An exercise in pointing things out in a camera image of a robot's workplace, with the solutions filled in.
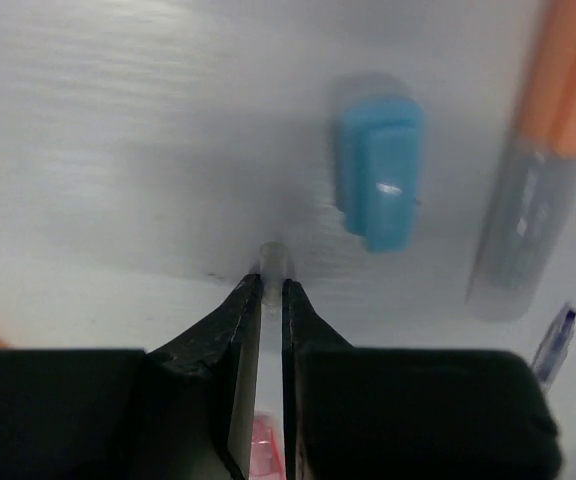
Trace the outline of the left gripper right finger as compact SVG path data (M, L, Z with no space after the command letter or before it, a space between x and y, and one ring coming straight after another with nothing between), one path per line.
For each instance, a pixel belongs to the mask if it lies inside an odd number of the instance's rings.
M554 479L557 424L528 364L500 350L349 343L288 280L283 429L290 479Z

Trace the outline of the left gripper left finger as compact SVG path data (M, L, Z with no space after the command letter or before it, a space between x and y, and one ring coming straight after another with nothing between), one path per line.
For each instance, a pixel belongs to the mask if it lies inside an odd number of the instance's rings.
M259 276L165 345L0 349L0 479L245 479Z

